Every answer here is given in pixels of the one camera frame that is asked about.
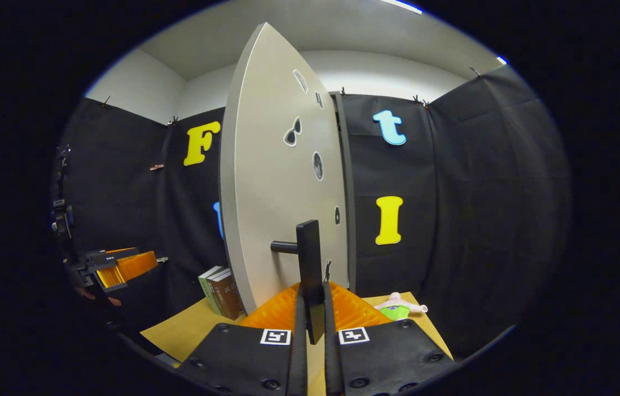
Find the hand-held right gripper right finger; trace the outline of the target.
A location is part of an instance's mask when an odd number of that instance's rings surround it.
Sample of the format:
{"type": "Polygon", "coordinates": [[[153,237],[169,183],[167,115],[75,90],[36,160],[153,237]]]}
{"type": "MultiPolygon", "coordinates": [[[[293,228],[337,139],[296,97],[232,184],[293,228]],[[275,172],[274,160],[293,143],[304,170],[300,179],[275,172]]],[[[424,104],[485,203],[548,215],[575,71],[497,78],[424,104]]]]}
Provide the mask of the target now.
{"type": "Polygon", "coordinates": [[[324,282],[328,395],[406,395],[456,369],[456,362],[411,318],[341,329],[337,296],[324,282]]]}

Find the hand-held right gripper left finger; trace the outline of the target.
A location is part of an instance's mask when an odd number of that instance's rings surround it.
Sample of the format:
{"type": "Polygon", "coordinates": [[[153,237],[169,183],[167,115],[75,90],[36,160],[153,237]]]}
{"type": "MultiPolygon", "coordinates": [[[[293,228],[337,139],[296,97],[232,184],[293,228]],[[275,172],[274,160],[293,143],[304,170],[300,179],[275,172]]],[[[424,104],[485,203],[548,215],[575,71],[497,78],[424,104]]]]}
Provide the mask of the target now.
{"type": "Polygon", "coordinates": [[[290,329],[219,323],[177,369],[222,395],[307,395],[305,304],[299,284],[279,293],[290,304],[290,329]]]}

